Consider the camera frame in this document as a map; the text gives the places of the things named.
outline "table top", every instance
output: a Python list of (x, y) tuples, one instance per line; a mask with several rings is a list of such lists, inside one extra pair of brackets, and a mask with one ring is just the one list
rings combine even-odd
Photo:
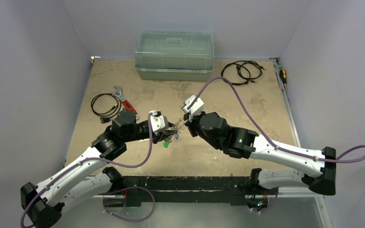
[[(231, 61), (216, 61), (213, 76), (220, 75), (223, 67)], [(243, 103), (252, 117), (273, 140), (294, 145), (290, 121), (273, 63), (257, 61), (267, 70), (256, 83), (236, 86)], [(248, 66), (252, 75), (257, 69)], [(232, 82), (241, 82), (235, 67), (229, 67), (224, 76)], [(140, 114), (140, 121), (147, 119), (151, 110), (160, 110), (169, 122), (175, 123), (182, 116), (184, 100), (197, 94), (205, 82), (141, 80), (134, 61), (95, 60), (79, 111), (74, 133), (67, 154), (69, 164), (80, 156), (91, 142), (111, 123), (101, 124), (94, 115), (90, 102), (97, 94), (113, 93), (113, 86), (123, 89), (124, 97)], [(207, 113), (217, 112), (230, 126), (258, 130), (243, 112), (231, 88), (222, 80), (212, 82), (201, 95)], [(101, 97), (95, 104), (98, 112), (105, 112), (114, 105), (110, 97)], [(149, 142), (129, 142), (127, 151), (116, 162), (135, 165), (144, 160)], [(278, 169), (284, 166), (262, 160), (235, 159), (213, 149), (199, 137), (192, 138), (188, 129), (182, 130), (179, 139), (164, 148), (154, 144), (151, 157), (143, 166), (128, 169), (116, 166), (124, 176), (249, 176), (253, 168)]]

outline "black cable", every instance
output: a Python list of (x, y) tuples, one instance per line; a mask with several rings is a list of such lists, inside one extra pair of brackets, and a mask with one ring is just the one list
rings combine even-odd
[[(114, 105), (113, 107), (111, 107), (110, 110), (108, 110), (107, 112), (104, 112), (104, 113), (99, 113), (97, 111), (94, 110), (94, 104), (95, 102), (97, 101), (98, 98), (104, 96), (104, 95), (108, 95), (108, 96), (111, 96), (112, 98), (115, 99), (115, 101), (117, 102), (116, 105)], [(112, 94), (99, 94), (97, 96), (95, 96), (92, 101), (90, 102), (90, 108), (92, 109), (92, 112), (99, 116), (100, 117), (100, 120), (101, 120), (101, 123), (102, 124), (105, 124), (107, 122), (110, 122), (111, 121), (111, 118), (113, 118), (114, 116), (116, 116), (119, 111), (121, 110), (121, 100), (116, 97), (116, 96), (113, 96)]]
[[(250, 73), (250, 71), (244, 66), (244, 65), (246, 65), (246, 64), (251, 64), (251, 65), (253, 65), (256, 69), (258, 69), (259, 70), (259, 74), (258, 74), (258, 76), (257, 77), (251, 77), (251, 73)], [(224, 68), (223, 68), (223, 70), (221, 71), (221, 76), (222, 77), (224, 77), (223, 76), (223, 73), (224, 73), (224, 71), (228, 68), (228, 67), (230, 67), (231, 65), (236, 65), (236, 69), (237, 69), (237, 74), (242, 78), (242, 79), (245, 79), (245, 82), (242, 82), (242, 83), (232, 83), (233, 85), (235, 85), (235, 86), (240, 86), (240, 85), (246, 85), (246, 84), (248, 84), (249, 82), (252, 82), (252, 83), (255, 83), (255, 79), (257, 79), (257, 78), (259, 78), (259, 77), (261, 77), (262, 76), (262, 70), (265, 70), (265, 68), (263, 67), (263, 66), (261, 66), (260, 64), (258, 64), (257, 62), (255, 62), (255, 61), (246, 61), (246, 60), (240, 60), (240, 61), (236, 61), (236, 62), (232, 62), (232, 63), (229, 63), (229, 64), (227, 64)], [(241, 68), (244, 68), (247, 72), (248, 72), (248, 77), (244, 77), (243, 76), (243, 74), (241, 73)]]

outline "green storage box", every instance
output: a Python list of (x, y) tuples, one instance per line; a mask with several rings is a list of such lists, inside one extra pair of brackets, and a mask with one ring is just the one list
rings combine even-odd
[(143, 32), (135, 46), (142, 79), (208, 81), (214, 69), (213, 36), (204, 32)]

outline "screwdriver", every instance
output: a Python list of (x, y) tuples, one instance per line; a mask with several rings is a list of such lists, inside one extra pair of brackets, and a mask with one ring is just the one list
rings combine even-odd
[(286, 96), (288, 97), (288, 100), (289, 100), (288, 88), (287, 88), (288, 83), (286, 81), (286, 71), (284, 69), (281, 69), (279, 71), (279, 77), (282, 80), (283, 87), (285, 88)]

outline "red wrench handle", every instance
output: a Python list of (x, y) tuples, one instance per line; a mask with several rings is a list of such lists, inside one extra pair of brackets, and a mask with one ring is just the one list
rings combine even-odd
[(138, 114), (128, 101), (123, 101), (122, 104), (124, 105), (125, 110), (132, 110), (135, 114)]

